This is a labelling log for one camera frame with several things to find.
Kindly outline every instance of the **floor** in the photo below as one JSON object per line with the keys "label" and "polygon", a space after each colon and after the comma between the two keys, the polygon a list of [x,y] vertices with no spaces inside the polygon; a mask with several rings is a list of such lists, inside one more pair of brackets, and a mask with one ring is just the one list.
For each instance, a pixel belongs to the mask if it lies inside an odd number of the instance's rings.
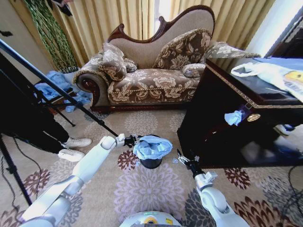
{"label": "floor", "polygon": [[[88,152],[103,136],[110,135],[80,110],[65,114],[76,124],[75,127],[71,127],[58,115],[56,119],[72,137],[93,139],[90,146],[79,149],[83,152]],[[139,165],[137,157],[128,147],[113,150],[94,178],[81,192],[70,198],[71,209],[60,226],[115,227],[128,215],[147,210],[168,212],[187,227],[215,226],[214,220],[201,206],[191,172],[181,163],[173,163],[173,158],[177,157],[177,148],[180,148],[176,131],[184,114],[181,110],[171,110],[98,115],[118,134],[155,134],[169,139],[174,148],[154,170]],[[299,127],[290,136],[290,140],[303,149],[302,135],[303,128]],[[20,154],[12,138],[5,137],[4,141],[28,193],[35,200],[39,178],[37,166]],[[43,169],[38,194],[54,182],[67,178],[75,166],[75,163],[59,159],[54,154],[43,152],[21,141],[18,144]],[[224,193],[234,211],[250,226],[276,226],[285,203],[292,196],[287,179],[289,169],[290,167],[215,169],[218,178],[214,186]],[[5,176],[15,189],[18,212],[11,206],[11,191],[5,181],[1,180],[0,227],[16,227],[19,226],[16,219],[27,208],[27,204],[13,177],[6,170]],[[292,173],[296,191],[303,188],[302,176],[302,166]],[[284,226],[303,226],[303,218],[295,205],[287,211]]]}

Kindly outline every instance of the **window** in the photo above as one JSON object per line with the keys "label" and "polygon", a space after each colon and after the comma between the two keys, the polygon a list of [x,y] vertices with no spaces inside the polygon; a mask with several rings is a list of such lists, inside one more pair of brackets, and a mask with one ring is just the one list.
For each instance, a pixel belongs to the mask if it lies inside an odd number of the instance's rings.
{"label": "window", "polygon": [[163,16],[166,21],[170,21],[170,4],[172,0],[155,0],[155,29],[156,33],[159,26],[160,21],[159,17]]}

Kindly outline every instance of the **black trash can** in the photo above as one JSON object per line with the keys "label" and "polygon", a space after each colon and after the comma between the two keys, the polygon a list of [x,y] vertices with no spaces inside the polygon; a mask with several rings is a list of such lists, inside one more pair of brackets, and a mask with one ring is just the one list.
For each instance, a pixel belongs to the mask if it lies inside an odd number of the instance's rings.
{"label": "black trash can", "polygon": [[157,158],[157,159],[146,159],[146,160],[142,160],[140,159],[140,162],[141,164],[145,167],[145,168],[148,168],[148,169],[155,169],[157,168],[158,166],[160,166],[161,162],[162,162],[162,158]]}

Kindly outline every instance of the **gold knob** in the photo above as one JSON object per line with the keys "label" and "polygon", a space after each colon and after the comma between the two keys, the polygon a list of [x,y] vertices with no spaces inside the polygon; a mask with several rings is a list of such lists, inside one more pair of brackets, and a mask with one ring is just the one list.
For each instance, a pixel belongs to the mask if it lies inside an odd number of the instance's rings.
{"label": "gold knob", "polygon": [[258,113],[253,113],[253,114],[251,114],[251,115],[247,118],[247,121],[248,121],[248,122],[253,122],[253,121],[259,119],[260,116],[261,116],[261,115],[258,114]]}

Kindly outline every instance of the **wall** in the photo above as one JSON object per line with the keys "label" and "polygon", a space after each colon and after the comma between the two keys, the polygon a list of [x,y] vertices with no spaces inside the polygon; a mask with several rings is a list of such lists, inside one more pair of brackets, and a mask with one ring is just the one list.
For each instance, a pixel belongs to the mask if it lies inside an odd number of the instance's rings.
{"label": "wall", "polygon": [[[21,21],[18,14],[15,12],[9,0],[1,0],[0,8],[0,30],[10,31],[13,36],[0,38],[9,46],[15,49],[19,54],[26,58],[30,63],[36,66],[44,74],[53,70],[47,58],[42,54],[33,37],[29,33],[26,26]],[[24,68],[20,63],[6,54],[3,50],[1,53],[13,63],[16,68],[31,82],[37,83],[40,79],[33,73]]]}
{"label": "wall", "polygon": [[276,0],[246,51],[264,57],[302,6],[302,0]]}

